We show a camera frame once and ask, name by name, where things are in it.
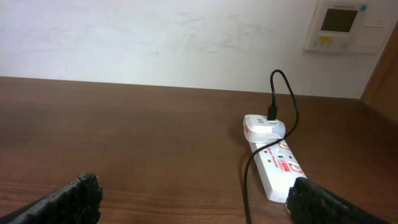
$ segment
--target white wall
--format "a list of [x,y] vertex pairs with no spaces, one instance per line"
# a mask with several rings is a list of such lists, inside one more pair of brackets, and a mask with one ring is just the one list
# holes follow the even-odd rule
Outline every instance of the white wall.
[[[370,17],[395,23],[398,1],[371,2]],[[359,98],[382,49],[304,52],[316,3],[0,0],[0,75],[270,91],[279,68],[298,95]]]

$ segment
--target white power strip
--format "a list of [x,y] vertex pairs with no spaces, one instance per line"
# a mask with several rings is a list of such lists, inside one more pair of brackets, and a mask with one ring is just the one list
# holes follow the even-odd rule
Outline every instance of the white power strip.
[[[252,152],[283,138],[285,134],[283,122],[267,121],[267,117],[261,115],[246,115],[243,126]],[[285,203],[296,178],[307,178],[284,140],[262,150],[254,160],[267,198],[271,201]]]

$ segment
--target wooden table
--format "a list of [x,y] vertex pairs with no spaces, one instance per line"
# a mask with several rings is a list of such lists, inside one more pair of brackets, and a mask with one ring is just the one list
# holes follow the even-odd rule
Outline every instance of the wooden table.
[[[0,78],[0,215],[93,172],[100,223],[245,223],[245,114],[270,94]],[[298,96],[287,139],[307,177],[398,223],[398,127],[358,100]],[[289,129],[294,108],[278,95]],[[291,223],[254,163],[254,223]]]

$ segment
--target black cable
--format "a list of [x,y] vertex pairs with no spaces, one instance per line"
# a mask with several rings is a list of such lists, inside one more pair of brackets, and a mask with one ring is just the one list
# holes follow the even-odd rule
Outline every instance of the black cable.
[[278,140],[276,140],[276,141],[274,141],[274,142],[272,142],[270,144],[267,144],[265,146],[260,147],[259,149],[257,149],[256,151],[254,151],[251,154],[248,162],[246,163],[246,168],[244,169],[244,177],[243,177],[243,203],[244,203],[244,211],[246,213],[246,222],[247,222],[247,224],[251,224],[251,216],[250,216],[250,208],[249,208],[249,197],[248,197],[248,170],[249,170],[250,162],[252,161],[254,156],[257,153],[259,153],[260,151],[262,151],[263,149],[265,149],[267,147],[270,147],[270,146],[273,146],[275,144],[278,144],[281,141],[285,140],[288,136],[290,136],[290,134],[292,134],[292,132],[296,129],[297,124],[299,123],[299,117],[300,117],[300,115],[299,115],[299,107],[297,106],[297,102],[296,102],[296,99],[294,97],[292,88],[290,87],[289,82],[287,81],[287,78],[286,78],[285,74],[281,70],[278,70],[278,69],[274,70],[271,73],[271,80],[270,80],[270,82],[271,82],[271,91],[272,91],[272,104],[271,104],[271,106],[272,105],[276,106],[275,105],[275,90],[274,90],[274,74],[276,72],[278,72],[278,73],[280,73],[282,75],[282,77],[284,78],[284,80],[286,82],[287,88],[289,89],[290,95],[292,96],[292,99],[293,99],[293,102],[294,102],[294,106],[295,106],[295,109],[296,109],[296,122],[294,123],[293,128],[282,139],[278,139]]

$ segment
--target yellow sticker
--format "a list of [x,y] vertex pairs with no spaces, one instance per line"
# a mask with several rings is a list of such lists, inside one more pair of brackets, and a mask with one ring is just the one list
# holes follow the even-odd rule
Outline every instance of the yellow sticker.
[[333,39],[331,37],[328,37],[328,36],[319,36],[318,40],[325,41],[325,42],[331,42]]

